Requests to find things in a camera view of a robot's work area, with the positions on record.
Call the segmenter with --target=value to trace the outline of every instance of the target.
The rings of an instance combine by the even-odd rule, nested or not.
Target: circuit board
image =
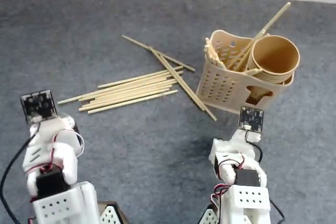
[[[238,128],[261,133],[263,130],[264,111],[243,106],[240,108]]]
[[[50,90],[22,95],[20,100],[28,124],[57,117]]]

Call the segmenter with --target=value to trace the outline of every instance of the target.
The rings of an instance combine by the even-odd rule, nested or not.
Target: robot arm
[[[267,176],[250,144],[261,139],[262,116],[262,111],[243,107],[232,138],[213,140],[209,160],[222,183],[214,188],[199,224],[270,224]]]
[[[77,183],[77,157],[84,141],[72,117],[57,115],[50,90],[23,95],[21,102],[34,136],[23,162],[36,214],[28,223],[128,223],[116,204],[105,204],[99,210],[92,184]]]

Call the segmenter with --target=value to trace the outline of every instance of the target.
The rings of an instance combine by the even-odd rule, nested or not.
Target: stacked paper cups
[[[300,53],[292,41],[277,35],[268,35],[258,39],[252,47],[247,69],[261,69],[256,78],[283,84],[298,67]],[[270,91],[261,87],[252,87],[251,98],[260,100]]]

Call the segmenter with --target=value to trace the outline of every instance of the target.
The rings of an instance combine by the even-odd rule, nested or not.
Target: cup rim
[[[285,39],[286,41],[288,41],[289,43],[291,43],[291,44],[294,46],[294,48],[296,49],[296,51],[298,52],[298,62],[296,63],[295,67],[294,67],[292,70],[287,71],[287,72],[284,72],[284,73],[274,73],[274,72],[270,72],[270,71],[268,71],[268,70],[262,68],[262,67],[256,62],[256,60],[255,60],[255,58],[254,58],[254,54],[253,54],[255,45],[256,45],[260,40],[265,39],[265,38],[270,37],[270,36],[272,36],[272,37],[278,37],[278,38],[281,38],[281,39]],[[257,41],[256,41],[256,42],[253,44],[253,46],[252,46],[251,54],[252,54],[252,61],[253,61],[253,63],[256,65],[256,67],[259,68],[259,69],[262,69],[262,72],[265,72],[265,73],[267,73],[267,74],[269,74],[269,75],[271,75],[271,76],[283,76],[283,75],[286,75],[286,74],[289,74],[289,73],[293,73],[293,72],[296,70],[296,68],[299,66],[299,63],[300,63],[300,51],[299,51],[299,49],[297,48],[297,46],[296,46],[291,40],[289,40],[289,39],[287,39],[287,38],[285,38],[285,37],[283,37],[283,36],[280,36],[280,35],[267,35],[267,36],[264,36],[264,37],[261,37],[261,38],[257,39]]]

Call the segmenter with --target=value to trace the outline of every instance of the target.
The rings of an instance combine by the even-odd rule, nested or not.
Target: plastic basket
[[[265,109],[285,88],[293,82],[294,74],[281,84],[261,81],[242,72],[225,69],[225,64],[238,55],[251,38],[238,37],[223,30],[212,33],[210,43],[216,51],[205,53],[205,64],[201,80],[196,91],[197,96],[206,105],[239,114],[241,106]],[[261,99],[255,99],[251,90],[263,88]]]

